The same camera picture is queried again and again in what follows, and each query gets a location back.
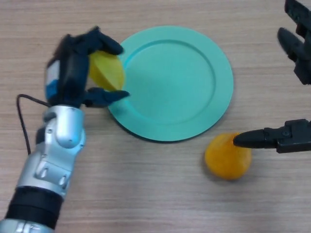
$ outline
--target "lemon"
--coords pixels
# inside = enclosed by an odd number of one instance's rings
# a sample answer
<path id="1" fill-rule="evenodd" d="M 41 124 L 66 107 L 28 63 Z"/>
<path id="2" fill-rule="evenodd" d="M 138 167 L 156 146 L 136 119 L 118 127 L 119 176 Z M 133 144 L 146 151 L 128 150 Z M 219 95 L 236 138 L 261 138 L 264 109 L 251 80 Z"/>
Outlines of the lemon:
<path id="1" fill-rule="evenodd" d="M 209 170 L 225 180 L 242 177 L 252 162 L 252 151 L 236 147 L 233 139 L 239 133 L 223 133 L 216 136 L 207 147 L 205 162 Z"/>
<path id="2" fill-rule="evenodd" d="M 96 85 L 107 91 L 122 90 L 125 74 L 118 56 L 96 51 L 89 58 L 89 76 Z"/>

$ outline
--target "green plate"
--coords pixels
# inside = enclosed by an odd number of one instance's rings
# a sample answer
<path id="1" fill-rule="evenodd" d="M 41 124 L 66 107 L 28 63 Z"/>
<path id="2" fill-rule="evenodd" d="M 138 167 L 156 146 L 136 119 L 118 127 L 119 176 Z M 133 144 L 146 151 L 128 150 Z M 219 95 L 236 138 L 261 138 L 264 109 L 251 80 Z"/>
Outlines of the green plate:
<path id="1" fill-rule="evenodd" d="M 161 26 L 134 34 L 122 46 L 123 89 L 131 96 L 109 110 L 127 131 L 153 141 L 181 141 L 208 130 L 227 110 L 231 66 L 207 36 Z"/>

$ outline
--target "table surface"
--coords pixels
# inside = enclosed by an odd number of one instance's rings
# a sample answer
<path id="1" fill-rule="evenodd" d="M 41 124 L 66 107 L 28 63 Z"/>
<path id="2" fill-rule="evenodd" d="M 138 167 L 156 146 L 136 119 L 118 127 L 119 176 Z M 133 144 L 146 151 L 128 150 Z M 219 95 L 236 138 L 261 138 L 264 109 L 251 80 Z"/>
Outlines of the table surface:
<path id="1" fill-rule="evenodd" d="M 302 3 L 311 7 L 309 0 Z M 58 233 L 310 232 L 311 157 L 255 150 L 237 182 L 202 163 L 219 133 L 280 127 L 310 119 L 310 92 L 276 39 L 295 30 L 284 0 L 0 0 L 0 217 L 26 159 L 15 108 L 19 93 L 43 99 L 43 77 L 59 39 L 94 25 L 122 41 L 157 25 L 181 25 L 212 38 L 227 54 L 235 93 L 211 130 L 178 144 L 134 138 L 107 110 L 87 110 L 87 146 L 76 162 Z M 34 145 L 44 107 L 23 100 Z"/>

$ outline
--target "wire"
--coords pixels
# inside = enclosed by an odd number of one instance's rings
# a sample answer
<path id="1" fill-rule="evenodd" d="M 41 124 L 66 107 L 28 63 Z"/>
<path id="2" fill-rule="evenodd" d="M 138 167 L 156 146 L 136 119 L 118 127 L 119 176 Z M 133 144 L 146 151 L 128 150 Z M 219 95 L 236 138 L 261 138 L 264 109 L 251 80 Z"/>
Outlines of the wire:
<path id="1" fill-rule="evenodd" d="M 25 127 L 25 122 L 23 120 L 23 115 L 21 113 L 21 109 L 20 109 L 20 98 L 25 98 L 25 99 L 29 99 L 33 102 L 36 102 L 38 104 L 41 104 L 41 105 L 44 105 L 44 106 L 47 106 L 47 107 L 50 107 L 50 105 L 42 100 L 38 100 L 34 97 L 31 97 L 29 95 L 26 95 L 26 94 L 19 94 L 17 97 L 16 97 L 16 108 L 17 108 L 17 113 L 18 113 L 18 117 L 19 117 L 19 120 L 20 120 L 20 124 L 21 124 L 21 127 L 23 129 L 23 133 L 24 133 L 24 137 L 25 137 L 25 142 L 26 142 L 26 147 L 27 147 L 27 152 L 28 152 L 28 155 L 31 154 L 31 149 L 30 149 L 30 144 L 29 144 L 29 139 L 28 139 L 28 134 L 27 134 L 27 130 L 26 130 L 26 127 Z"/>

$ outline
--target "robotic hand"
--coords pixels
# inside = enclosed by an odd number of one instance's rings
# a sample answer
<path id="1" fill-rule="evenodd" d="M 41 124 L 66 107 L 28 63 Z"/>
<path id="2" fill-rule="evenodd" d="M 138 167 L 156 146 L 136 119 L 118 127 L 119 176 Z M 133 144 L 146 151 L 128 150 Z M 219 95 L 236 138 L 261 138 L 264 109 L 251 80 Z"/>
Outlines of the robotic hand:
<path id="1" fill-rule="evenodd" d="M 106 107 L 129 95 L 126 91 L 85 91 L 89 55 L 103 50 L 119 55 L 123 48 L 95 27 L 86 34 L 65 36 L 46 67 L 49 109 L 36 134 L 0 233 L 53 233 L 72 178 L 76 157 L 86 142 L 86 107 Z"/>
<path id="2" fill-rule="evenodd" d="M 302 43 L 284 28 L 277 34 L 289 59 L 295 62 L 294 72 L 302 84 L 311 84 L 311 11 L 296 0 L 285 1 L 285 12 L 297 24 L 296 33 L 305 39 Z M 278 153 L 311 150 L 311 122 L 290 120 L 279 129 L 265 128 L 242 133 L 234 144 L 245 148 L 275 148 Z"/>

